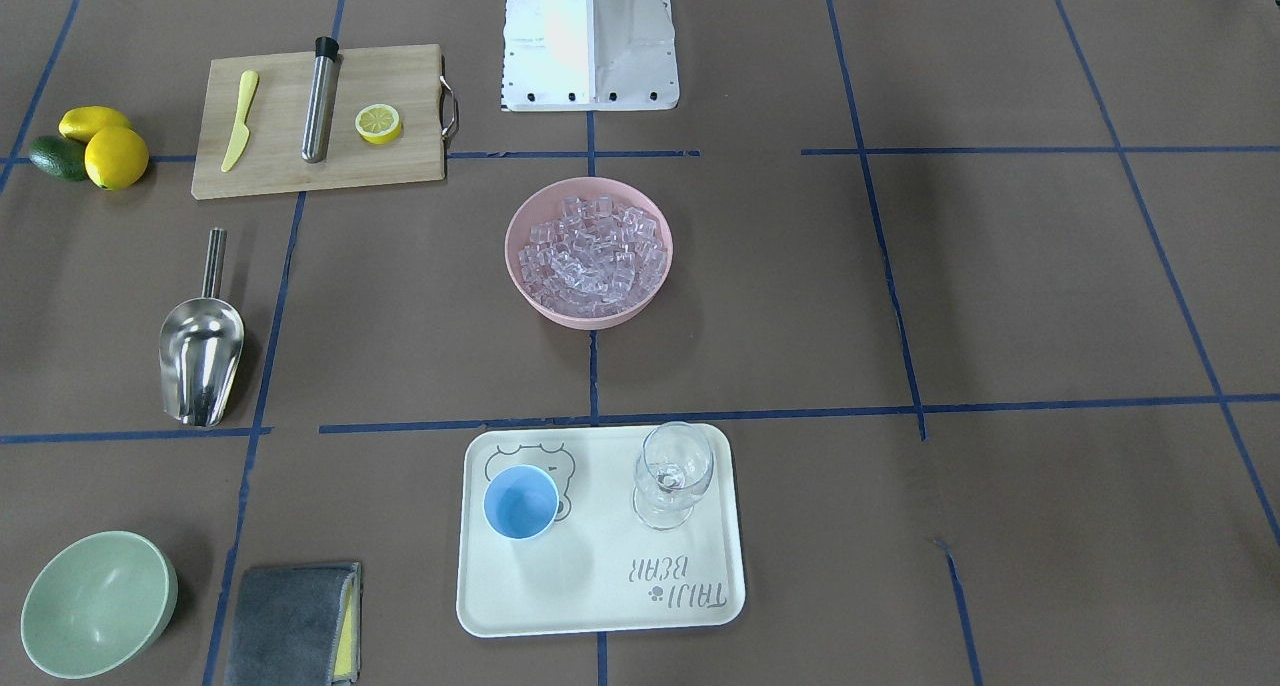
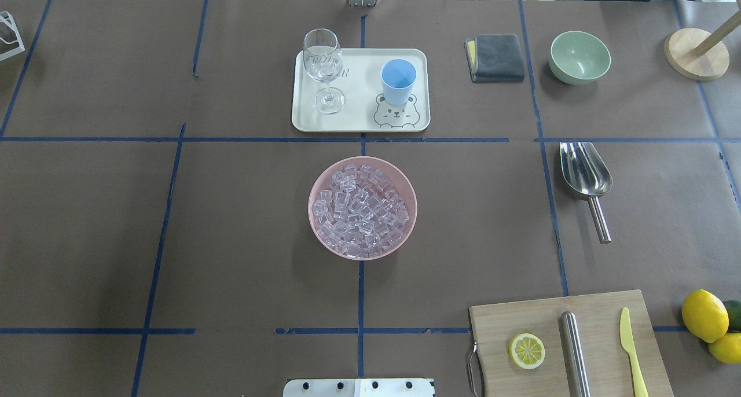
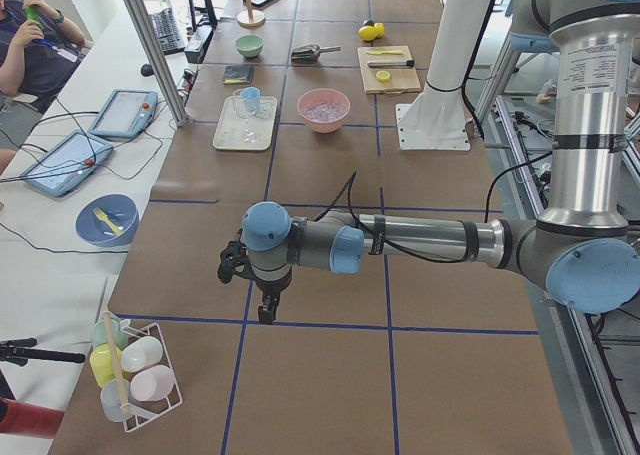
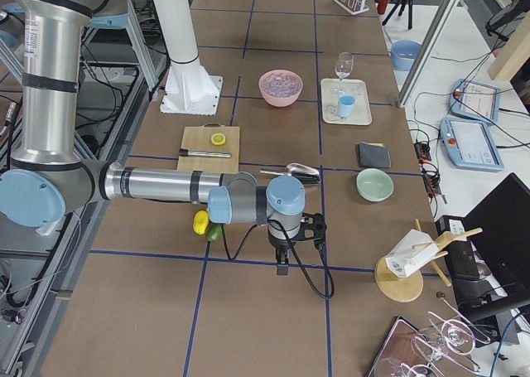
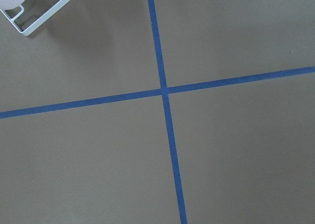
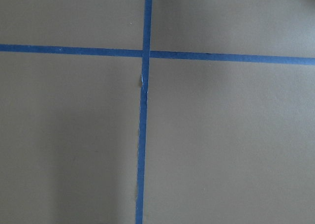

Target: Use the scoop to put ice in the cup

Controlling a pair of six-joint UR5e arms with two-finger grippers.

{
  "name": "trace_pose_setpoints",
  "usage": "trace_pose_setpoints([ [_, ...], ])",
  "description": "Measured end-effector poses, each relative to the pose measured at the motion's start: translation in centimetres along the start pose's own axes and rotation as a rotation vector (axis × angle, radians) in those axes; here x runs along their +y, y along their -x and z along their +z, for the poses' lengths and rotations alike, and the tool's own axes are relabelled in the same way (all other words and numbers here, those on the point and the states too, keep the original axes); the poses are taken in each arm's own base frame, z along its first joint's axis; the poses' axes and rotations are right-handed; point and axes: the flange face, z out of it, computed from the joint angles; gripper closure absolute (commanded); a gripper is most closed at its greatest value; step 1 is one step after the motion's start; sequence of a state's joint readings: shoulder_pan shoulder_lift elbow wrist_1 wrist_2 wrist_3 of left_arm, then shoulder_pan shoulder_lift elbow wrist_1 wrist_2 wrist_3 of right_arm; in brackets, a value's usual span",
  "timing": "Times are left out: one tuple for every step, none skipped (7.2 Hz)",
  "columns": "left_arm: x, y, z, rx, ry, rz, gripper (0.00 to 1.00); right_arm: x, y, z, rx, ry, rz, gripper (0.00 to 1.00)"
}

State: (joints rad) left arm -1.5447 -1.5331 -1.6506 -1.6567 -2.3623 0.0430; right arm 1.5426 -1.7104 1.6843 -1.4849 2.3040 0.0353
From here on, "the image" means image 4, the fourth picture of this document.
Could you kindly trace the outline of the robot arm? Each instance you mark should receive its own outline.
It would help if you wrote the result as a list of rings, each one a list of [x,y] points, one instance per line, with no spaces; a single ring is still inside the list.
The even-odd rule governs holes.
[[[206,206],[209,221],[266,226],[277,271],[310,240],[325,252],[324,218],[307,214],[299,180],[280,176],[261,186],[246,173],[125,167],[90,161],[74,151],[81,36],[95,18],[126,14],[128,0],[17,0],[25,13],[22,141],[1,176],[1,211],[42,227],[96,201],[133,198]]]

